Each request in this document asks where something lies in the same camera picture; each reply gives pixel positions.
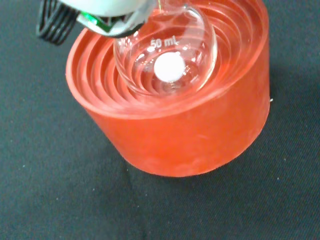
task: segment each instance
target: round-bottom flask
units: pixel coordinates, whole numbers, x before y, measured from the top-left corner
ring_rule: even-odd
[[[207,17],[183,0],[158,0],[145,25],[114,41],[120,77],[137,94],[168,96],[209,79],[217,59],[217,39]]]

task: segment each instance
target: dark fabric surface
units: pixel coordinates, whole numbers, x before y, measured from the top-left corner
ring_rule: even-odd
[[[265,3],[265,128],[231,163],[175,179],[125,163],[70,94],[81,28],[50,46],[39,1],[0,1],[0,239],[320,239],[320,2]]]

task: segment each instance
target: glass flask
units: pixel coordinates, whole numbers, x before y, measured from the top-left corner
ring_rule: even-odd
[[[185,0],[158,0],[144,26],[115,39],[113,46],[117,70],[129,89],[159,97],[201,89],[218,54],[213,26]]]

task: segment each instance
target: flask neck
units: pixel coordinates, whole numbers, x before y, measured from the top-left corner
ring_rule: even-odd
[[[188,0],[156,0],[157,10],[161,14],[179,11],[185,7]]]

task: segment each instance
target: black cloth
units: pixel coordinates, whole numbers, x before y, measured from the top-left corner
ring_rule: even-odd
[[[0,239],[320,238],[320,2],[265,0],[270,114],[241,156],[208,174],[127,164],[35,37],[37,0],[0,1]]]

